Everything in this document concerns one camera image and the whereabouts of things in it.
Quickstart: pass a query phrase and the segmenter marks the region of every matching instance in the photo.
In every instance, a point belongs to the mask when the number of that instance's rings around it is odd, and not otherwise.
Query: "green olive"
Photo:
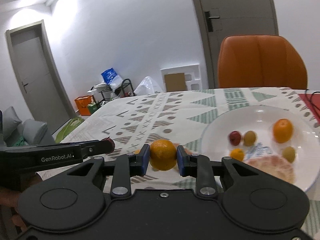
[[[244,146],[252,146],[257,140],[257,135],[254,131],[247,131],[243,136]]]
[[[287,159],[289,163],[293,163],[294,159],[296,158],[296,151],[293,147],[288,146],[283,149],[282,157]]]

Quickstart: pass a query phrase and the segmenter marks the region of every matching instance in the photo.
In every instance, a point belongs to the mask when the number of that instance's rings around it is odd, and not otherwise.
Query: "orange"
[[[168,171],[177,164],[177,150],[168,140],[156,140],[150,145],[150,164],[155,169]]]
[[[230,152],[230,157],[242,162],[244,158],[244,152],[239,148],[234,149]]]
[[[293,134],[293,125],[288,119],[279,119],[273,125],[273,137],[277,143],[289,141]]]

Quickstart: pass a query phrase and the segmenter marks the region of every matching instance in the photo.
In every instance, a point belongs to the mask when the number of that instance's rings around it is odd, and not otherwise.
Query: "gray cushion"
[[[22,136],[23,132],[23,124],[19,124],[16,130],[13,131],[13,133],[5,140],[7,143],[7,146],[10,147],[14,145],[17,140]]]
[[[32,119],[26,120],[23,126],[22,135],[30,145],[39,144],[48,128],[47,123]]]
[[[0,133],[0,146],[7,146],[7,144],[3,140],[3,134],[2,133]]]
[[[10,106],[3,112],[3,137],[6,140],[14,130],[22,123],[20,118],[17,116],[13,106]]]

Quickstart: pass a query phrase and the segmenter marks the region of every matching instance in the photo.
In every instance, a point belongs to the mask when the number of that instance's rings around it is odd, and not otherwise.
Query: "blue gripper pad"
[[[183,146],[179,145],[177,147],[177,164],[179,168],[179,173],[181,176],[186,176],[186,168],[183,165],[183,156],[187,156],[187,153],[185,152]]]
[[[148,168],[148,164],[149,164],[150,145],[144,144],[142,149],[140,150],[138,156],[142,157],[141,174],[142,174],[142,176],[144,176],[147,173],[147,168]]]

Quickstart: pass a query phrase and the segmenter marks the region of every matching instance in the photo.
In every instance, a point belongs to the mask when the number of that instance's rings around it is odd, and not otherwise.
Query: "patterned tablecloth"
[[[96,111],[62,142],[101,140],[110,136],[116,149],[104,156],[106,161],[161,138],[198,151],[201,135],[208,124],[226,111],[252,105],[276,106],[291,111],[320,133],[319,123],[296,91],[290,88],[231,88],[117,99]],[[68,168],[44,171],[40,175],[46,179]],[[109,192],[111,181],[107,179],[104,192]],[[194,188],[195,179],[180,177],[177,166],[169,171],[156,171],[149,165],[146,176],[131,178],[131,184],[132,190]],[[308,196],[310,212],[302,229],[320,239],[319,181],[309,190]]]

